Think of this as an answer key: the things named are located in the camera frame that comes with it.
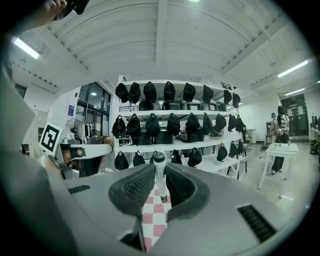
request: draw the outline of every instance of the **person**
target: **person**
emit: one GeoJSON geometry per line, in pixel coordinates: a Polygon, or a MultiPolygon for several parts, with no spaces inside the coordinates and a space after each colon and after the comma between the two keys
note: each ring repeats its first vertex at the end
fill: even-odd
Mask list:
{"type": "Polygon", "coordinates": [[[270,127],[270,132],[271,132],[271,135],[272,135],[272,143],[275,143],[276,142],[276,139],[277,139],[277,131],[276,131],[276,114],[273,112],[271,114],[271,127],[270,127]]]}
{"type": "MultiPolygon", "coordinates": [[[[275,122],[274,131],[276,132],[276,143],[288,143],[289,141],[289,117],[285,115],[285,108],[278,107],[277,122],[275,122]]],[[[271,174],[281,173],[284,164],[284,157],[276,156],[271,169],[271,174]]]]}

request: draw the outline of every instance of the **white table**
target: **white table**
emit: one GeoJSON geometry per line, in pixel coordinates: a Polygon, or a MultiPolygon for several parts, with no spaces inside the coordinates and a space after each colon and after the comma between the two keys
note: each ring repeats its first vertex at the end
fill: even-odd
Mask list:
{"type": "MultiPolygon", "coordinates": [[[[290,158],[288,170],[286,171],[285,178],[284,178],[284,180],[286,181],[288,179],[289,172],[291,170],[293,157],[298,152],[299,152],[299,149],[298,149],[297,144],[292,144],[291,143],[290,145],[288,145],[286,143],[272,143],[268,147],[268,149],[266,150],[266,160],[265,160],[264,169],[263,169],[263,173],[262,173],[262,177],[261,177],[258,189],[259,190],[261,189],[262,184],[263,184],[263,182],[265,180],[270,157],[273,158],[273,160],[275,159],[275,157],[290,158]]],[[[281,192],[279,194],[280,198],[282,198],[282,195],[284,194],[284,192],[285,192],[285,190],[287,188],[287,186],[286,186],[287,183],[288,182],[285,182],[282,185],[282,190],[281,190],[281,192]]]]}

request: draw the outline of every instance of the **ceiling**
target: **ceiling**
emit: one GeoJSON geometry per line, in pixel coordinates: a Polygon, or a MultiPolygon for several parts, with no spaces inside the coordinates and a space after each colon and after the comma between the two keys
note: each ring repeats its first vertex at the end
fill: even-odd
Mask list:
{"type": "Polygon", "coordinates": [[[90,0],[82,15],[20,38],[41,57],[13,45],[14,74],[57,94],[96,81],[114,91],[119,75],[279,94],[319,80],[315,61],[277,77],[313,53],[267,0],[90,0]]]}

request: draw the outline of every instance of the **vent grille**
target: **vent grille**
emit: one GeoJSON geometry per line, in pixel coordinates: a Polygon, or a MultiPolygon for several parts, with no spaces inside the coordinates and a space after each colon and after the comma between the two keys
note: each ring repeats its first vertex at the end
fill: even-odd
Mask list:
{"type": "Polygon", "coordinates": [[[75,187],[69,188],[68,190],[69,190],[70,194],[75,194],[75,193],[78,193],[78,192],[81,192],[84,190],[88,190],[88,189],[90,189],[90,186],[81,185],[81,186],[75,186],[75,187]]]}
{"type": "Polygon", "coordinates": [[[238,211],[261,243],[276,233],[276,231],[252,205],[240,207],[238,208],[238,211]]]}

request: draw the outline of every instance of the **checkered fabric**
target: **checkered fabric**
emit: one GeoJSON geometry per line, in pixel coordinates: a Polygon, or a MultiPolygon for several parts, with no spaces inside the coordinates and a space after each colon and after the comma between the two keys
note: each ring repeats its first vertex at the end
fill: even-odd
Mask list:
{"type": "Polygon", "coordinates": [[[167,188],[167,202],[162,203],[158,184],[154,184],[147,201],[142,209],[142,231],[146,251],[150,251],[161,235],[167,229],[168,211],[171,209],[171,199],[167,188]]]}

